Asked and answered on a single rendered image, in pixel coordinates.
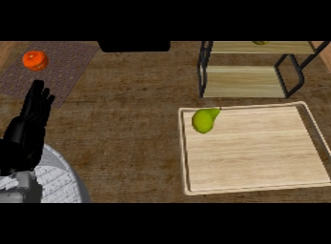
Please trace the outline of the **pale wooden tray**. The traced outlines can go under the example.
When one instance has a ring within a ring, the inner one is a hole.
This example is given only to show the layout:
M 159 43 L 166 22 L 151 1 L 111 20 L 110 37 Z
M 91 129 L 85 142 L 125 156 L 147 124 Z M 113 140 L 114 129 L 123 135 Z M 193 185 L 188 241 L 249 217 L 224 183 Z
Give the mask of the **pale wooden tray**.
M 329 145 L 305 102 L 222 107 L 207 133 L 193 127 L 196 112 L 178 112 L 187 195 L 331 186 L 331 158 L 317 151 Z

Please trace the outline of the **orange round fruit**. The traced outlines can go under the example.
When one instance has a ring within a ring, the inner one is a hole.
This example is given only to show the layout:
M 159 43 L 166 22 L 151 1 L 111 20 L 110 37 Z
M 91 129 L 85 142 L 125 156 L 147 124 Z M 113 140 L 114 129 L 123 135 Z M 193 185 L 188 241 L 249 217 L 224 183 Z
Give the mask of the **orange round fruit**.
M 21 58 L 24 67 L 30 71 L 42 71 L 48 66 L 48 57 L 43 51 L 29 51 Z

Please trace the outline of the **black-framed wooden tiered shelf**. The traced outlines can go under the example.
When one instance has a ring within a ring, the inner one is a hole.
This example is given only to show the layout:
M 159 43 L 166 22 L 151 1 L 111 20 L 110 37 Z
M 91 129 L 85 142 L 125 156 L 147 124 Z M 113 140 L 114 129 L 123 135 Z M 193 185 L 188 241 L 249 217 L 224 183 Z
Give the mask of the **black-framed wooden tiered shelf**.
M 330 41 L 203 41 L 197 59 L 198 97 L 290 98 L 305 85 L 303 70 Z M 271 66 L 215 66 L 215 54 L 278 54 Z M 293 88 L 286 86 L 281 65 L 290 59 L 297 74 Z

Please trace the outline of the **brown woven placemat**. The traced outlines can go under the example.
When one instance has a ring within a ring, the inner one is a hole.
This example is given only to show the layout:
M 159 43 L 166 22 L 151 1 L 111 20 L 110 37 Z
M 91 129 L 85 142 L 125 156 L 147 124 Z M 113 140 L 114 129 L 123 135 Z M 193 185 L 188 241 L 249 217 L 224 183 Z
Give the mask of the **brown woven placemat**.
M 34 41 L 0 75 L 0 93 L 24 98 L 33 81 L 43 80 L 55 95 L 52 107 L 60 109 L 99 49 L 76 41 Z M 46 53 L 48 65 L 42 71 L 30 71 L 23 65 L 29 51 Z

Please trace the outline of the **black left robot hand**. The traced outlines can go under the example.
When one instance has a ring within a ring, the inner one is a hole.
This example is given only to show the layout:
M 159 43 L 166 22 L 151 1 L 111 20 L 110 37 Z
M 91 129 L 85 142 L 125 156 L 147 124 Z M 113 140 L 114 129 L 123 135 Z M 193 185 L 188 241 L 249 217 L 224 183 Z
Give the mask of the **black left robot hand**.
M 43 156 L 46 122 L 55 96 L 45 81 L 36 80 L 17 116 L 0 138 L 0 175 L 32 171 Z

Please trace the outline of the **black appliance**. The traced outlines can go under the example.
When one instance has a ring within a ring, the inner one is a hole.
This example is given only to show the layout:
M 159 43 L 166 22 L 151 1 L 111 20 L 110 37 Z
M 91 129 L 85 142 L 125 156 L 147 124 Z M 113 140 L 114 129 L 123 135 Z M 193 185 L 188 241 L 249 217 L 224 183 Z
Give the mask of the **black appliance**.
M 99 41 L 104 52 L 144 52 L 169 51 L 169 41 L 131 42 L 131 41 Z

